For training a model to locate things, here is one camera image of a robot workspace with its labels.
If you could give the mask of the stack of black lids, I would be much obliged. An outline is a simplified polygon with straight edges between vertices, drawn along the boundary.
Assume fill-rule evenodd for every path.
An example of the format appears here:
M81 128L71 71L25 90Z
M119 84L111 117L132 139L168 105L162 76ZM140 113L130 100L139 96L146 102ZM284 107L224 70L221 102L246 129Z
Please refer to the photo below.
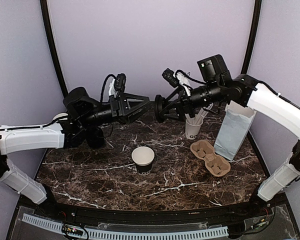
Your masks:
M103 130L98 126L90 127L86 130L86 141L90 148L99 149L105 145Z

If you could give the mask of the black paper coffee cup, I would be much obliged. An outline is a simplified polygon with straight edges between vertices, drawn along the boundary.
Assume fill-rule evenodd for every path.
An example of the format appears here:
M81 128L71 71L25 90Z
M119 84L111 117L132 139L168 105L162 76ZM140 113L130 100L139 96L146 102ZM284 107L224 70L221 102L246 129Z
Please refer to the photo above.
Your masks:
M141 175L147 175L152 169L155 152L148 146L139 146L132 151L131 158L137 172Z

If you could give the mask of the stack of paper cups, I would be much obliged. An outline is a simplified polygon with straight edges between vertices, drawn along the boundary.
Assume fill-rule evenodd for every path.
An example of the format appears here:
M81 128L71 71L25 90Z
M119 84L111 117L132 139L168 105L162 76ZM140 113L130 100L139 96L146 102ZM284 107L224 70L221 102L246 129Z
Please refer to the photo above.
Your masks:
M62 112L53 117L52 123L58 123L60 121L68 121L68 120L69 120L69 115L65 112Z

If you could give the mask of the white paper bag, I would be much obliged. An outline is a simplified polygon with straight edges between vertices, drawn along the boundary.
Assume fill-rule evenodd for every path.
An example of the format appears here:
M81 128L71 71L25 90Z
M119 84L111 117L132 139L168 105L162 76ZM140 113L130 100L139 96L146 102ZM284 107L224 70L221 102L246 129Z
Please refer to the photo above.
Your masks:
M214 142L215 153L233 162L255 118L256 111L234 101L225 107L225 116Z

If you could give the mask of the brown cardboard cup carrier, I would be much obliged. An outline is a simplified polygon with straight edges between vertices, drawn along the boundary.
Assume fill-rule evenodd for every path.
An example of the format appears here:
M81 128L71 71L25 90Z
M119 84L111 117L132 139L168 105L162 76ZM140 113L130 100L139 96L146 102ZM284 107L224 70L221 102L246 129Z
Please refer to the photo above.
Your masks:
M230 163L215 153L215 148L207 140L199 140L190 145L191 152L204 161L206 169L215 177L222 177L231 170Z

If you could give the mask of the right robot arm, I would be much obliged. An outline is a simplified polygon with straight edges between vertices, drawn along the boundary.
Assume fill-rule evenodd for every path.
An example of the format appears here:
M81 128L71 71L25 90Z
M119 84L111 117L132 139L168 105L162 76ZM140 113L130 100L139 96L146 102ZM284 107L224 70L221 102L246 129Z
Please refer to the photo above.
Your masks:
M287 159L255 189L245 205L245 213L256 217L264 210L266 202L300 179L300 107L262 80L248 74L232 77L220 54L199 60L197 65L203 80L195 88L185 82L192 78L183 70L167 68L163 71L163 79L174 91L166 98L155 97L155 115L159 122L183 121L186 115L194 117L197 108L214 103L236 103L272 120L297 140Z

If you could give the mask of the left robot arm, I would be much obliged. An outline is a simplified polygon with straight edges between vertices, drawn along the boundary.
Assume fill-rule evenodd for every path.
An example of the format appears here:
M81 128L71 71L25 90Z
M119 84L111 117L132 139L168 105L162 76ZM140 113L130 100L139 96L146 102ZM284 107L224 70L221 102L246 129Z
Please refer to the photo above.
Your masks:
M91 98L84 87L73 89L63 100L65 113L47 124L27 126L0 125L0 182L24 195L50 218L57 218L60 206L50 188L22 172L9 158L15 152L38 149L70 149L87 142L92 149L104 145L103 124L128 124L142 116L149 107L146 96L118 89L107 103Z

